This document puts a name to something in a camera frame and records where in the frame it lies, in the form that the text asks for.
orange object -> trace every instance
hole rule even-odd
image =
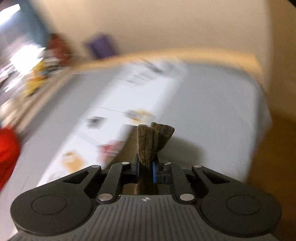
[[[9,128],[0,129],[0,190],[15,168],[20,149],[16,133]]]

red object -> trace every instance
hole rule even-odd
[[[15,168],[20,148],[20,142],[12,129],[0,129],[0,190]]]

